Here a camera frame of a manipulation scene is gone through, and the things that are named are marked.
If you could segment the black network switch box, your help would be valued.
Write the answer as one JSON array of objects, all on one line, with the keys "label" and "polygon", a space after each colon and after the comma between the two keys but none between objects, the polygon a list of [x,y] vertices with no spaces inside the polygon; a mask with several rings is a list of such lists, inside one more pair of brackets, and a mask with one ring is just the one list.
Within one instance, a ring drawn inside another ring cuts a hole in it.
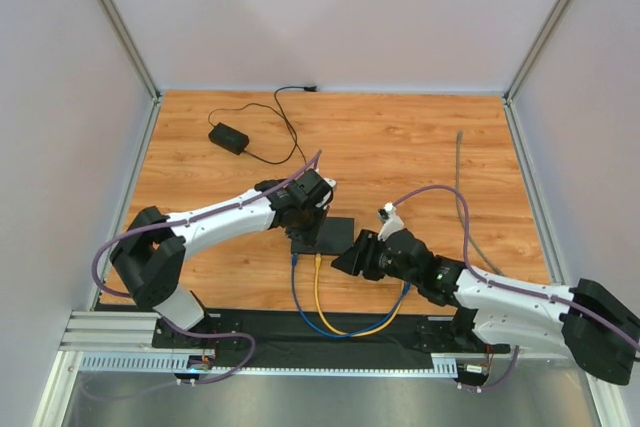
[{"label": "black network switch box", "polygon": [[313,245],[292,241],[292,254],[321,254],[338,256],[354,243],[355,219],[352,217],[328,217],[320,227]]}]

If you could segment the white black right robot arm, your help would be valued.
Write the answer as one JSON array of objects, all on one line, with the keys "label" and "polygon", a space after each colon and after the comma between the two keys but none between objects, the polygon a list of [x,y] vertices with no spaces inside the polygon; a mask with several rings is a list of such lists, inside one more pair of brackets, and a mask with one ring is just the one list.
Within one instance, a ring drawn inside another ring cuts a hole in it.
[{"label": "white black right robot arm", "polygon": [[541,285],[480,271],[431,252],[406,229],[385,240],[363,230],[332,265],[371,281],[400,279],[429,302],[455,307],[462,337],[570,356],[614,385],[629,384],[639,358],[638,316],[596,281]]}]

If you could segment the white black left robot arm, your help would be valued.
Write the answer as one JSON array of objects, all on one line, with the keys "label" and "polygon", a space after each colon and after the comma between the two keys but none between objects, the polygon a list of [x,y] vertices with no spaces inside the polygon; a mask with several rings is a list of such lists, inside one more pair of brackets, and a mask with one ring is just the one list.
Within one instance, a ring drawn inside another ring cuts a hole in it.
[{"label": "white black left robot arm", "polygon": [[308,169],[297,178],[271,179],[240,195],[192,211],[138,213],[110,254],[110,262],[141,311],[155,312],[181,331],[204,323],[205,309],[180,282],[196,254],[245,234],[282,228],[312,245],[324,223],[337,182]]}]

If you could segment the black power adapter brick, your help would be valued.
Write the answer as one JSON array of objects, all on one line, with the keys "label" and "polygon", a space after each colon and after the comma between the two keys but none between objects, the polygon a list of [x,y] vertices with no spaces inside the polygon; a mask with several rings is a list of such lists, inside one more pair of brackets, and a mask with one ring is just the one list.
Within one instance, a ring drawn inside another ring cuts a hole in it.
[{"label": "black power adapter brick", "polygon": [[214,145],[235,155],[242,154],[250,143],[247,134],[221,122],[213,126],[208,138]]}]

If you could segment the black base plate strip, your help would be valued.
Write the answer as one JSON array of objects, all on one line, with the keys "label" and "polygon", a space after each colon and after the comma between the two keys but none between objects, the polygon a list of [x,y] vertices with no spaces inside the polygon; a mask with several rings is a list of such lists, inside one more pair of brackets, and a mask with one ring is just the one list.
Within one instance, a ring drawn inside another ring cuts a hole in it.
[{"label": "black base plate strip", "polygon": [[[306,323],[318,319],[313,312],[212,310],[207,326],[196,331],[230,333],[232,337],[194,338],[157,320],[151,327],[151,347],[175,353],[211,353],[214,367],[234,367],[248,358],[249,367],[291,370],[426,369],[434,365],[437,354],[485,358],[510,352],[504,344],[487,347],[470,335],[456,337],[457,321],[452,316],[401,314],[380,333],[345,338],[323,335]],[[238,338],[238,333],[252,338]]]}]

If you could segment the aluminium front rail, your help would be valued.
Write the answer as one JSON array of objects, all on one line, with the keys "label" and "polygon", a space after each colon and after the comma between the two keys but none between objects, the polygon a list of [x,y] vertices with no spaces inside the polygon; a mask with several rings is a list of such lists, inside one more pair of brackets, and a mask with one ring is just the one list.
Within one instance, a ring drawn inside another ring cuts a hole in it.
[{"label": "aluminium front rail", "polygon": [[[97,311],[97,312],[76,312],[71,315],[65,329],[61,346],[67,350],[84,351],[115,351],[115,352],[136,352],[136,353],[166,353],[166,354],[189,354],[192,356],[214,356],[209,353],[197,354],[193,351],[180,351],[175,353],[165,349],[154,349],[151,347],[151,327],[152,324],[160,320],[152,313],[127,312],[127,311]],[[221,339],[230,338],[230,333],[221,334]],[[236,337],[251,339],[248,334],[240,333]],[[508,354],[494,354],[498,359],[505,359]],[[464,354],[460,357],[453,357],[447,354],[437,354],[435,361],[443,357],[456,359],[484,359]]]}]

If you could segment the right aluminium frame post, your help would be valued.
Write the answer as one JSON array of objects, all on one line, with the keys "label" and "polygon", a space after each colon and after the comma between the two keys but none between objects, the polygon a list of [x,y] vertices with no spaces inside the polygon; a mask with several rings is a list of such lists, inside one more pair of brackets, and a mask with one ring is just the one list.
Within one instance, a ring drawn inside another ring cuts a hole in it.
[{"label": "right aluminium frame post", "polygon": [[572,2],[573,0],[556,0],[554,2],[513,80],[504,92],[503,100],[506,104],[512,102],[523,87]]}]

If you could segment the aluminium frame post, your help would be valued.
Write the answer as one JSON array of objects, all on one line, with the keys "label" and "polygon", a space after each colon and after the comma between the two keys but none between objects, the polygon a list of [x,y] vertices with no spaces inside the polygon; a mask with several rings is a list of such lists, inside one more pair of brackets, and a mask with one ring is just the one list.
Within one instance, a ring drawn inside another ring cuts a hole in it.
[{"label": "aluminium frame post", "polygon": [[146,92],[153,100],[159,99],[161,91],[137,48],[116,2],[114,0],[97,0],[97,2]]},{"label": "aluminium frame post", "polygon": [[573,0],[556,0],[554,2],[513,80],[504,92],[503,100],[506,104],[512,102],[523,87],[572,2]]}]

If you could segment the left aluminium frame post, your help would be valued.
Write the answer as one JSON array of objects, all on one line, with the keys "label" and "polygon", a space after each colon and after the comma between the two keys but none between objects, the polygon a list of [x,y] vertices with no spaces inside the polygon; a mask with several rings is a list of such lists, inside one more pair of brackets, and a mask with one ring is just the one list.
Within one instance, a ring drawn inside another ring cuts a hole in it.
[{"label": "left aluminium frame post", "polygon": [[161,91],[137,48],[116,2],[114,0],[97,0],[97,2],[146,92],[153,100],[159,99]]}]

